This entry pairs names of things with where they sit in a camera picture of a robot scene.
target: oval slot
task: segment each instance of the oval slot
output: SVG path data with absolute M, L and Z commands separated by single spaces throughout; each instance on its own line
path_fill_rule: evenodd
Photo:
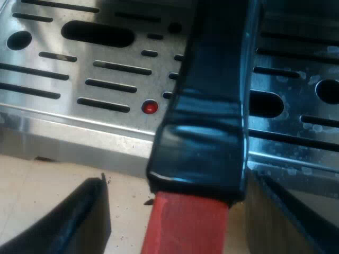
M 17 19 L 24 19 L 24 20 L 34 20 L 34 21 L 41 21 L 41 22 L 52 22 L 53 19 L 51 17 L 42 17 L 42 16 L 35 16 L 25 13 L 13 13 L 13 17 L 16 17 Z
M 102 87 L 102 88 L 118 90 L 118 91 L 127 92 L 127 93 L 136 93 L 137 92 L 137 88 L 135 86 L 129 86 L 129 85 L 125 85 L 125 84 L 118 84 L 118 83 L 102 81 L 102 80 L 97 80 L 97 79 L 91 79 L 91 78 L 87 79 L 85 84 L 87 84 L 89 86 Z
M 334 79 L 325 79 L 316 86 L 316 94 L 328 104 L 339 104 L 339 82 Z
M 147 35 L 147 38 L 153 39 L 153 40 L 162 40 L 164 36 L 162 34 L 157 34 L 157 33 L 149 33 Z
M 50 52 L 44 52 L 44 51 L 39 53 L 39 57 L 45 57 L 45 58 L 50 58 L 50 59 L 55 59 L 55 60 L 66 61 L 66 62 L 76 62 L 78 60 L 76 57 L 55 54 L 55 53 L 50 53 Z
M 96 99 L 89 99 L 89 98 L 79 98 L 77 103 L 80 105 L 86 105 L 91 107 L 98 107 L 104 110 L 113 110 L 122 113 L 128 113 L 130 111 L 130 107 L 126 105 L 111 103 L 111 102 L 103 102 L 98 101 Z
M 49 99 L 58 99 L 61 96 L 58 93 L 42 91 L 38 89 L 33 89 L 33 88 L 23 87 L 23 86 L 16 86 L 16 85 L 11 85 L 11 84 L 6 84 L 6 83 L 0 83 L 0 89 L 17 92 L 21 94 L 29 94 L 29 95 L 39 96 L 39 97 L 45 97 Z
M 125 72 L 130 72 L 130 73 L 135 73 L 135 74 L 142 74 L 146 76 L 149 76 L 152 74 L 152 70 L 147 69 L 147 68 L 130 66 L 130 65 L 121 65 L 115 62 L 105 62 L 105 61 L 96 60 L 93 62 L 93 65 L 96 67 L 100 67 L 100 68 L 125 71 Z
M 55 3 L 50 1 L 42 1 L 42 0 L 21 0 L 21 3 L 25 4 L 35 4 L 47 7 L 55 7 L 55 8 L 62 8 L 74 11 L 82 11 L 82 12 L 92 12 L 98 13 L 98 8 L 87 7 L 87 6 L 80 6 L 80 5 L 73 5 L 73 4 L 63 4 L 63 3 Z
M 274 93 L 251 90 L 249 96 L 249 114 L 264 118 L 279 116 L 284 110 L 282 99 Z
M 302 123 L 310 123 L 310 124 L 317 124 L 317 125 L 322 125 L 322 126 L 327 126 L 327 127 L 339 128 L 339 121 L 337 120 L 319 118 L 319 117 L 314 117 L 310 115 L 302 115 L 300 117 L 300 120 Z
M 141 55 L 145 56 L 145 57 L 157 57 L 158 56 L 158 52 L 154 51 L 154 50 L 143 50 L 141 52 Z
M 258 73 L 258 74 L 281 76 L 281 77 L 287 77 L 287 78 L 300 78 L 300 74 L 297 73 L 296 71 L 264 68 L 264 67 L 259 67 L 259 66 L 254 67 L 253 72 Z
M 61 29 L 63 37 L 104 46 L 124 48 L 134 41 L 134 33 L 125 28 L 73 20 Z
M 171 99 L 172 98 L 173 93 L 172 92 L 164 92 L 163 93 L 163 98 L 164 99 Z

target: black plastic part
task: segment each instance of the black plastic part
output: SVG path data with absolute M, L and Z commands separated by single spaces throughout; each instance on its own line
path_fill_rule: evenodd
M 158 190 L 243 199 L 258 1 L 199 0 L 175 93 L 147 167 Z
M 101 254 L 111 234 L 106 180 L 89 178 L 0 254 Z

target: metal surface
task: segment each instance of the metal surface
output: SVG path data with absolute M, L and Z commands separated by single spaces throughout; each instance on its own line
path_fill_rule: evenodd
M 106 169 L 118 168 L 143 176 L 144 171 L 140 170 L 146 166 L 155 130 L 168 105 L 162 94 L 175 85 L 175 80 L 169 79 L 168 75 L 180 68 L 181 63 L 174 57 L 184 52 L 191 11 L 129 1 L 54 2 L 97 7 L 100 11 L 90 13 L 11 0 L 6 2 L 0 14 L 0 22 L 6 27 L 0 32 L 0 63 L 69 75 L 68 80 L 59 80 L 0 70 L 0 83 L 60 94 L 59 99 L 50 99 L 2 89 L 1 152 L 27 159 L 43 156 Z M 117 16 L 117 12 L 127 13 L 127 17 Z M 18 19 L 12 17 L 13 13 L 48 17 L 53 21 Z M 129 28 L 135 34 L 135 40 L 124 48 L 67 40 L 61 35 L 61 28 L 71 20 Z M 182 24 L 179 34 L 168 32 L 167 27 L 173 22 Z M 17 31 L 30 32 L 32 42 L 28 47 L 14 51 L 6 42 Z M 164 38 L 149 39 L 149 33 L 161 34 Z M 143 50 L 157 51 L 158 56 L 143 56 Z M 40 52 L 74 56 L 77 61 L 43 58 L 39 56 Z M 93 64 L 97 60 L 150 69 L 152 74 L 145 76 L 99 68 Z M 137 92 L 86 85 L 89 78 L 135 86 Z M 130 111 L 121 113 L 79 105 L 77 99 L 80 97 L 127 105 Z M 141 111 L 142 103 L 147 99 L 157 101 L 157 113 L 147 115 Z
M 0 31 L 0 62 L 65 74 L 69 79 L 0 70 L 0 83 L 60 94 L 59 99 L 50 99 L 1 89 L 0 152 L 26 159 L 47 157 L 144 176 L 155 130 L 168 105 L 162 95 L 174 88 L 175 80 L 169 78 L 169 74 L 179 71 L 181 62 L 174 57 L 184 52 L 192 10 L 130 4 L 130 1 L 54 2 L 97 7 L 100 11 L 90 13 L 6 1 L 0 14 L 5 28 Z M 276 93 L 284 103 L 284 110 L 272 119 L 250 117 L 249 166 L 252 169 L 261 168 L 261 165 L 283 166 L 290 172 L 300 173 L 306 167 L 324 170 L 339 180 L 339 129 L 335 127 L 339 120 L 338 106 L 323 102 L 315 93 L 319 81 L 336 79 L 339 74 L 336 62 L 339 61 L 338 23 L 331 19 L 315 22 L 307 16 L 290 15 L 273 8 L 276 6 L 266 6 L 272 11 L 265 16 L 263 31 L 266 36 L 258 38 L 258 47 L 271 53 L 272 50 L 283 53 L 276 54 L 279 56 L 258 54 L 256 65 L 294 71 L 298 78 L 253 74 L 252 89 Z M 115 16 L 115 12 L 158 17 L 160 22 Z M 12 17 L 13 13 L 51 17 L 53 21 L 19 19 Z M 61 35 L 61 28 L 71 20 L 128 28 L 135 33 L 135 40 L 125 48 L 68 40 Z M 181 33 L 168 32 L 167 27 L 172 22 L 182 24 Z M 8 37 L 22 30 L 32 34 L 30 45 L 17 51 L 9 49 Z M 149 39 L 148 33 L 161 34 L 164 38 Z M 143 50 L 157 51 L 158 56 L 143 56 Z M 77 61 L 43 58 L 39 56 L 42 51 L 77 57 Z M 142 67 L 150 69 L 152 74 L 100 68 L 93 66 L 96 60 Z M 128 93 L 86 85 L 89 78 L 135 86 L 137 91 Z M 127 105 L 130 111 L 121 113 L 79 105 L 80 97 Z M 159 105 L 153 115 L 141 110 L 147 99 L 154 99 Z M 271 105 L 267 103 L 266 108 L 270 109 Z M 334 121 L 330 127 L 302 123 L 301 115 Z

